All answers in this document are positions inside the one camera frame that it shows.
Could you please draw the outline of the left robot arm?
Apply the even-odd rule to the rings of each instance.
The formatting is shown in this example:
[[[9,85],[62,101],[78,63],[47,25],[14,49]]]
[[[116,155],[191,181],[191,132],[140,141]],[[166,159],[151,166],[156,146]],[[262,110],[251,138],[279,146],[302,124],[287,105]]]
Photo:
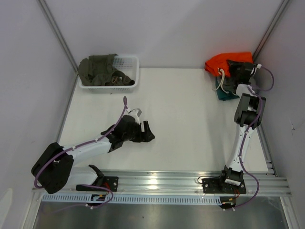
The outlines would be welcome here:
[[[63,188],[75,186],[77,191],[115,191],[111,180],[97,166],[89,164],[78,168],[76,165],[86,159],[108,154],[124,142],[148,143],[155,139],[148,121],[138,122],[131,115],[101,132],[97,139],[76,146],[61,146],[54,142],[48,145],[31,169],[36,188],[43,188],[54,194]]]

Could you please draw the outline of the orange shorts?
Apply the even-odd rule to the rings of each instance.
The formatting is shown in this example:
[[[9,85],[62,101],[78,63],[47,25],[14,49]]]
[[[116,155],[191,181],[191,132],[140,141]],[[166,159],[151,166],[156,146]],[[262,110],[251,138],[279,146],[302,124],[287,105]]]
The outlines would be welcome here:
[[[254,63],[251,52],[230,52],[221,53],[205,62],[204,69],[215,77],[218,77],[218,69],[224,70],[225,76],[230,78],[229,65],[227,60],[235,62],[250,62]]]

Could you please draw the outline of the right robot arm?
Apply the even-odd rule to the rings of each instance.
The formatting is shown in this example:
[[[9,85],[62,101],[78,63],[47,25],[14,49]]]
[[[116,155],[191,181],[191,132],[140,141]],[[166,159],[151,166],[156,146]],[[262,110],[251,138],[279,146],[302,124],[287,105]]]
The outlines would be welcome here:
[[[217,185],[222,193],[245,193],[243,191],[244,174],[249,172],[245,169],[244,158],[254,130],[262,121],[266,99],[259,96],[250,83],[256,64],[233,60],[226,62],[230,73],[226,88],[240,100],[234,115],[237,129],[232,155],[224,166]]]

